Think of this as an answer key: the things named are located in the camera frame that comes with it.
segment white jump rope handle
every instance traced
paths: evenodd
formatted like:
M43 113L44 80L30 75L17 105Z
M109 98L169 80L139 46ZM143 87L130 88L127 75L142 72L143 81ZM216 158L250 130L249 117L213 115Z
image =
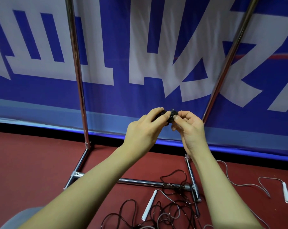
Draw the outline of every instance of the white jump rope handle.
M154 191L154 193L153 193L153 195L151 196L151 199L149 200L149 202L148 202L148 204L147 204L147 207L146 207L146 209L145 209L145 211L144 211L144 213L143 213L143 215L142 215L142 220L143 220L143 221L145 221L146 218L147 218L147 215L148 215L149 210L150 210L150 208L151 208L151 206L152 206L152 204L153 204L153 202L154 202L154 199L155 199L156 194L157 194L157 190Z
M285 199L285 202L288 203L288 189L287 189L287 185L285 182L282 182L283 183L283 192L284 192L284 199Z

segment banner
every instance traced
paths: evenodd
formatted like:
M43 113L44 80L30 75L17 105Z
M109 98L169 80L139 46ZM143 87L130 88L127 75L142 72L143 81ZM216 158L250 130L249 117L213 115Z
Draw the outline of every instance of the banner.
M74 0L89 129L155 107L202 117L250 0ZM64 0L0 0L0 120L82 128ZM260 0L206 123L288 154L288 0ZM169 127L162 139L179 140Z

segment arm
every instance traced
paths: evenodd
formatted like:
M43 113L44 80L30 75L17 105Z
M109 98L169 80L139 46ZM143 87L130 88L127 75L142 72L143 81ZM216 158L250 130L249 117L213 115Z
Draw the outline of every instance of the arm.
M170 111L151 122L163 108L129 124L125 141L106 160L57 196L19 229L87 228L119 178L155 144Z
M262 228L211 154L200 118L179 111L172 130L179 131L202 183L214 228Z

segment red carpet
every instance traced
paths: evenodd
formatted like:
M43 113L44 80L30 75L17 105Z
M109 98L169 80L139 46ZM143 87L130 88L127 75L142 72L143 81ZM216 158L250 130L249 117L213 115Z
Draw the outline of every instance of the red carpet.
M85 147L83 143L35 136L0 133L0 227L18 212L31 207L44 206L58 194L66 184L73 168ZM115 148L96 146L84 167L84 172L108 157ZM287 183L288 171L228 163L229 177L238 184L258 184L259 176L277 177ZM126 178L159 181L159 177L176 169L187 171L183 157L148 153L124 175ZM179 183L183 179L180 173L169 177L169 182ZM262 180L271 199L255 187L236 187L248 206L270 228L288 228L288 204L284 202L282 185L276 180ZM137 187L116 184L89 228L100 228L103 218L111 212L118 212L121 204L135 199L138 204L136 222L141 222L142 213L154 191L150 187ZM156 200L167 204L164 196L157 195ZM131 223L133 204L130 202L123 210L123 217ZM211 223L205 201L199 204L200 223ZM106 223L114 228L117 218L112 217ZM179 228L188 224L184 217L177 221Z

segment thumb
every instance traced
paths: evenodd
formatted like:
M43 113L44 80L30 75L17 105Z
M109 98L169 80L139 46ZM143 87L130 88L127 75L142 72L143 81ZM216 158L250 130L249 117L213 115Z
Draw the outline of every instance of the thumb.
M184 131L188 131L191 129L192 126L186 121L184 121L180 116L174 115L173 118L176 124L179 125Z

